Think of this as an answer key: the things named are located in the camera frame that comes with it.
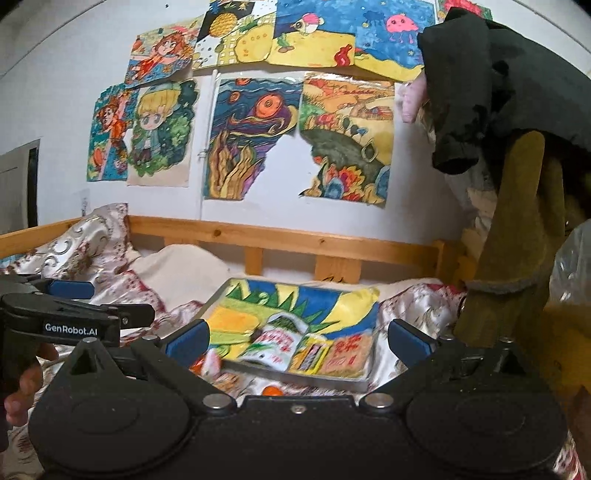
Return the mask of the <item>person's left hand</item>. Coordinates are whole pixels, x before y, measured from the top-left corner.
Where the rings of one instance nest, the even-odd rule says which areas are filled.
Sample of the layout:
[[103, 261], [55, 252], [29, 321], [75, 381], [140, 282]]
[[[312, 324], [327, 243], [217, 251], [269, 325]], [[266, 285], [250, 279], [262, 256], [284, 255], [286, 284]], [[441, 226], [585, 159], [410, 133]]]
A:
[[18, 388], [4, 398], [6, 421], [15, 427], [28, 421], [28, 411], [33, 406], [35, 394], [43, 386], [42, 368], [35, 360], [20, 376]]

